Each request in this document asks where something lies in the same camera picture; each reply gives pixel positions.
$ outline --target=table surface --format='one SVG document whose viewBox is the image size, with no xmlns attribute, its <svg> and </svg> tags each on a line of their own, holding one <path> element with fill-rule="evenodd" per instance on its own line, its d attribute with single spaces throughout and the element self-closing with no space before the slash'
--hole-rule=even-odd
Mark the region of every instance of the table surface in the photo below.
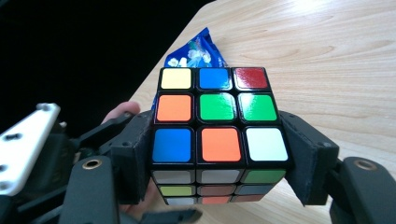
<svg viewBox="0 0 396 224">
<path fill-rule="evenodd" d="M 218 0 L 202 7 L 134 93 L 149 110 L 165 56 L 205 27 L 229 66 L 266 68 L 280 110 L 331 138 L 339 158 L 384 165 L 396 178 L 396 1 Z M 286 180 L 256 203 L 195 205 L 198 223 L 331 223 Z M 164 205 L 152 210 L 185 207 Z"/>
</svg>

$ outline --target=screw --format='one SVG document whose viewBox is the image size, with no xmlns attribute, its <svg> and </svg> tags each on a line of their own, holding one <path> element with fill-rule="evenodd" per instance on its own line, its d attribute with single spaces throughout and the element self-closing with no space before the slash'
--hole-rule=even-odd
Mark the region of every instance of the screw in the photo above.
<svg viewBox="0 0 396 224">
<path fill-rule="evenodd" d="M 0 190 L 5 190 L 9 188 L 8 182 L 0 182 Z"/>
<path fill-rule="evenodd" d="M 370 161 L 355 160 L 353 163 L 363 170 L 375 171 L 377 169 L 376 165 Z"/>
<path fill-rule="evenodd" d="M 101 165 L 102 165 L 102 161 L 100 160 L 90 160 L 82 164 L 82 168 L 84 168 L 85 170 L 93 170 Z"/>
<path fill-rule="evenodd" d="M 4 172 L 7 168 L 8 168 L 8 166 L 5 164 L 0 165 L 0 173 Z"/>
<path fill-rule="evenodd" d="M 4 136 L 4 139 L 6 141 L 18 140 L 20 138 L 22 138 L 22 134 L 21 133 L 10 133 L 10 134 L 7 134 L 6 136 Z"/>
</svg>

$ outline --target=finger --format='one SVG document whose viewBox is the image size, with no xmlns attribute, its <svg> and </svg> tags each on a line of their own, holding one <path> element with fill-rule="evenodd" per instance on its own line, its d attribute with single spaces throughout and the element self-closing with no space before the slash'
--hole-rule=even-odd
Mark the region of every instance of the finger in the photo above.
<svg viewBox="0 0 396 224">
<path fill-rule="evenodd" d="M 108 114 L 103 119 L 102 123 L 108 121 L 109 119 L 117 118 L 118 116 L 120 116 L 122 113 L 125 112 L 130 112 L 136 115 L 140 112 L 140 106 L 137 102 L 134 101 L 123 102 L 117 105 L 116 108 L 108 112 Z"/>
<path fill-rule="evenodd" d="M 120 210 L 133 216 L 140 217 L 145 211 L 152 205 L 154 199 L 159 195 L 158 189 L 155 186 L 154 181 L 150 179 L 148 182 L 148 188 L 145 195 L 145 201 L 139 204 L 124 204 L 120 206 Z"/>
</svg>

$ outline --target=plastic bag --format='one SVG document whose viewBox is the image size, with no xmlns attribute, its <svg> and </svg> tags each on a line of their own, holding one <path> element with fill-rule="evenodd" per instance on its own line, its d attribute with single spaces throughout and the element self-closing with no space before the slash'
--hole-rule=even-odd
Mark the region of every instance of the plastic bag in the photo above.
<svg viewBox="0 0 396 224">
<path fill-rule="evenodd" d="M 206 27 L 186 45 L 170 53 L 164 67 L 226 67 Z"/>
</svg>

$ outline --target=cube face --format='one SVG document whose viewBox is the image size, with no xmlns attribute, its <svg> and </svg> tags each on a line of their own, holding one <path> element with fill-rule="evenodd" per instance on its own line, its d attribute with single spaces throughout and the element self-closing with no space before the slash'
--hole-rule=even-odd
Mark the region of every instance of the cube face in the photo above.
<svg viewBox="0 0 396 224">
<path fill-rule="evenodd" d="M 154 162 L 187 162 L 191 159 L 191 131 L 183 128 L 158 129 L 154 133 Z"/>
<path fill-rule="evenodd" d="M 223 68 L 203 68 L 198 73 L 200 91 L 229 91 L 233 84 L 230 73 Z"/>
<path fill-rule="evenodd" d="M 157 123 L 189 123 L 192 119 L 192 97 L 188 94 L 161 94 L 158 99 Z"/>
<path fill-rule="evenodd" d="M 163 68 L 152 139 L 151 174 L 170 205 L 257 202 L 290 165 L 262 67 Z"/>
<path fill-rule="evenodd" d="M 192 72 L 190 68 L 163 69 L 159 81 L 159 89 L 163 91 L 189 90 L 192 88 Z"/>
<path fill-rule="evenodd" d="M 198 105 L 202 123 L 232 122 L 236 118 L 235 100 L 229 93 L 202 94 Z"/>
</svg>

